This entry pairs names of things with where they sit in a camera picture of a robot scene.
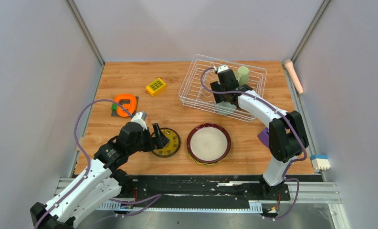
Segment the yellow dotted plate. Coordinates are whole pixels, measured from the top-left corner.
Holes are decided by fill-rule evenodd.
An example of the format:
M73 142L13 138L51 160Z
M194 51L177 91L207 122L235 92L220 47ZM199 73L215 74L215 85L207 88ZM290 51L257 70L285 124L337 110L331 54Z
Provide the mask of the yellow dotted plate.
M196 160L194 157L192 157L191 155L188 155L190 158L191 158L191 160L194 162L194 163L196 163L196 164L198 164L198 165L203 165L203 166L206 166L206 167L208 167L208 166L213 166L213 165L217 165L217 164L219 164L220 162L222 162L223 160L219 160L219 161L217 161L217 162L214 162L214 163L203 163L203 162L200 162L200 161L198 161L198 160Z

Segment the brown-rimmed white plate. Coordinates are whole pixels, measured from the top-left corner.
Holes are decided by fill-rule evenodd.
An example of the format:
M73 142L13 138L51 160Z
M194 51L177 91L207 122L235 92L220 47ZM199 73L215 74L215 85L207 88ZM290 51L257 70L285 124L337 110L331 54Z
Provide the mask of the brown-rimmed white plate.
M203 163L223 160L231 149L231 137L222 126L204 123L192 129L186 140L188 155Z

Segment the light teal bowl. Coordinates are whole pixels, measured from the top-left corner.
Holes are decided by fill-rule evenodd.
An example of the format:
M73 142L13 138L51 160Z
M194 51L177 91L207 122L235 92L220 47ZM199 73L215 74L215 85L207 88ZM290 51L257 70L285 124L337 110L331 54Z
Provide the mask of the light teal bowl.
M234 104L231 104L229 102L220 102L217 103L215 106L215 110L217 113L221 115L230 115L237 109L237 106Z

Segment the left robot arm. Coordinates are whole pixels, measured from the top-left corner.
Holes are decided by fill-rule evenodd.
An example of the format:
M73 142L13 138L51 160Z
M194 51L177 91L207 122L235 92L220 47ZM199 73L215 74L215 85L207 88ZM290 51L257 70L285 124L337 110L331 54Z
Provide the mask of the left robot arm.
M145 125L128 122L119 135L100 146L90 164L71 184L45 204L37 202L31 209L36 229L74 229L97 207L111 198L128 197L133 179L120 166L136 152L163 149L169 139L158 124L154 133Z

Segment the light green mug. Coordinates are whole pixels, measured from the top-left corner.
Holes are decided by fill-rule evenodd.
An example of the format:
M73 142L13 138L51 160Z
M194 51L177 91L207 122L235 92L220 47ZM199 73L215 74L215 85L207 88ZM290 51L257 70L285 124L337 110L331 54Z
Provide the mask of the light green mug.
M240 86L247 84L250 77L250 70L245 66L240 66L235 72L235 77Z

